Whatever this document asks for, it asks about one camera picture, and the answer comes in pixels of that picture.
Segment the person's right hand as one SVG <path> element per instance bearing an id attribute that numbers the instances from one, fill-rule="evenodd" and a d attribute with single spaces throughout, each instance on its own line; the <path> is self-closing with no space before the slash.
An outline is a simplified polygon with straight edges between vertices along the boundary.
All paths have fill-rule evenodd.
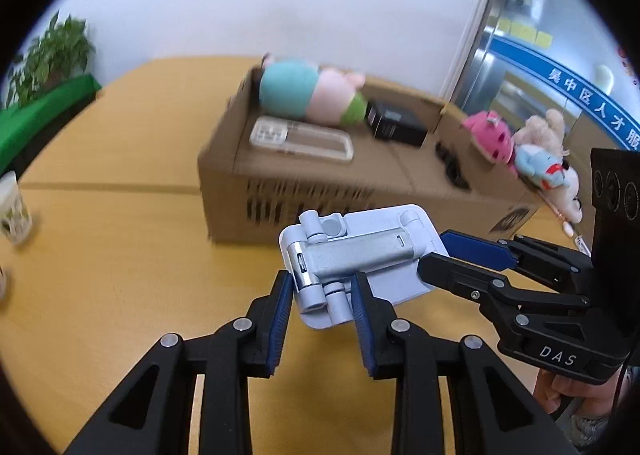
<path id="1" fill-rule="evenodd" d="M 580 397 L 582 406 L 578 414 L 589 418 L 606 416 L 611 412 L 620 371 L 600 386 L 555 375 L 552 371 L 538 371 L 533 396 L 548 413 L 554 413 L 561 405 L 562 397 Z"/>

